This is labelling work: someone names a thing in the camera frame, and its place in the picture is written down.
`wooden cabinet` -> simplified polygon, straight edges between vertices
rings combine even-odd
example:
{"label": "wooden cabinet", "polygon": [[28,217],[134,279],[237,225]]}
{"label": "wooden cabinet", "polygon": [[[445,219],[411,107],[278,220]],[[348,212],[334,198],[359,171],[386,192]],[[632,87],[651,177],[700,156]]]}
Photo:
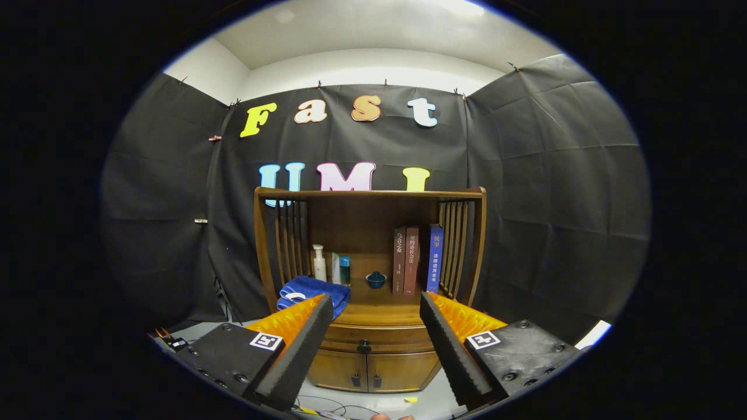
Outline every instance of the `wooden cabinet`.
{"label": "wooden cabinet", "polygon": [[369,392],[418,391],[428,386],[441,370],[436,352],[411,354],[369,354]]}
{"label": "wooden cabinet", "polygon": [[[424,279],[418,279],[415,296],[391,293],[394,228],[430,223],[444,227],[439,294],[471,306],[483,256],[485,189],[259,187],[254,210],[257,258],[270,311],[277,311],[278,290],[287,281],[311,276],[312,244],[324,246],[328,274],[332,251],[351,259],[350,301],[329,326],[309,370],[310,381],[354,392],[408,392],[427,386],[441,365],[419,315]],[[368,287],[365,276],[373,271],[387,276],[382,288]]]}
{"label": "wooden cabinet", "polygon": [[319,350],[311,364],[309,380],[317,386],[343,391],[368,391],[368,370],[364,354]]}

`ceiling light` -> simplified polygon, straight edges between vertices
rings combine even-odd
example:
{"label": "ceiling light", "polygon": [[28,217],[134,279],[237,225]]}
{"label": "ceiling light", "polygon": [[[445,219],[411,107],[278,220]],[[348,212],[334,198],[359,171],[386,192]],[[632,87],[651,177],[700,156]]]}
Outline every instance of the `ceiling light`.
{"label": "ceiling light", "polygon": [[475,16],[482,16],[485,13],[485,9],[467,0],[433,0],[433,2],[440,4],[454,13]]}

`orange letter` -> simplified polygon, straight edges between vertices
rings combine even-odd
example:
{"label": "orange letter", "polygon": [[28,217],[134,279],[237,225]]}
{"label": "orange letter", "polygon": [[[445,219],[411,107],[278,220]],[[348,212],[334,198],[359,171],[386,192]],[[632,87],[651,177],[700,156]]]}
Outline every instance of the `orange letter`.
{"label": "orange letter", "polygon": [[373,121],[381,115],[381,98],[378,95],[361,95],[353,101],[353,111],[350,115],[355,121]]}

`light blue letter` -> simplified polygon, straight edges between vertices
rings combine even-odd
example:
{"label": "light blue letter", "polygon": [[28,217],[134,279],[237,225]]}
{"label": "light blue letter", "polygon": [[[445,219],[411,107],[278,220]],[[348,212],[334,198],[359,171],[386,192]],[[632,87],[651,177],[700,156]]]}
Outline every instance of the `light blue letter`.
{"label": "light blue letter", "polygon": [[[300,191],[301,189],[301,171],[306,167],[301,162],[291,162],[285,165],[285,170],[288,171],[288,190],[289,191]],[[259,174],[261,175],[259,184],[266,188],[275,188],[275,180],[280,166],[276,164],[264,165],[259,168]],[[265,200],[268,206],[275,207],[276,200]]]}
{"label": "light blue letter", "polygon": [[412,106],[412,116],[415,118],[415,122],[423,127],[433,127],[438,124],[436,118],[431,118],[428,114],[428,110],[435,111],[436,106],[429,104],[428,99],[417,98],[410,102],[407,102],[407,106]]}

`yellow letter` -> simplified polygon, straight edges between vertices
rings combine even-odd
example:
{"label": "yellow letter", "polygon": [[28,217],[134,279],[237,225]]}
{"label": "yellow letter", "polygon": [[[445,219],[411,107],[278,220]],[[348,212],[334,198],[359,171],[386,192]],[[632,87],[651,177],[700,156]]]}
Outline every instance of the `yellow letter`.
{"label": "yellow letter", "polygon": [[362,95],[353,101],[353,111],[350,113],[355,121],[373,121],[381,115],[381,98],[378,95]]}
{"label": "yellow letter", "polygon": [[326,103],[324,103],[324,101],[321,99],[312,99],[310,101],[306,101],[303,104],[298,105],[298,109],[300,109],[301,111],[296,114],[296,116],[293,118],[293,121],[299,124],[304,124],[309,121],[318,123],[326,118],[326,114],[324,113],[325,107]]}
{"label": "yellow letter", "polygon": [[263,126],[267,122],[267,116],[270,115],[270,112],[275,111],[277,108],[278,105],[275,102],[249,108],[247,111],[247,114],[249,115],[247,118],[247,126],[244,127],[244,130],[239,134],[239,137],[246,137],[259,133],[257,124]]}
{"label": "yellow letter", "polygon": [[430,172],[422,167],[406,167],[402,174],[407,178],[407,191],[425,191],[425,180]]}

